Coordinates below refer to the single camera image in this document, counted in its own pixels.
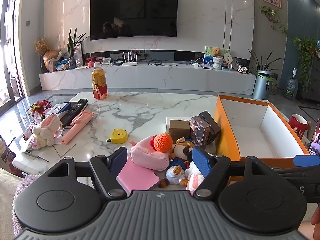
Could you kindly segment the person right hand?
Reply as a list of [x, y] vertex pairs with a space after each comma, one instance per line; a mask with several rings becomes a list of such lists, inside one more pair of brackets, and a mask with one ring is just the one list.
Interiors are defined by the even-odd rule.
[[320, 223], [320, 207], [318, 206], [317, 209], [315, 210], [311, 220], [310, 220], [310, 223], [312, 225], [317, 225]]

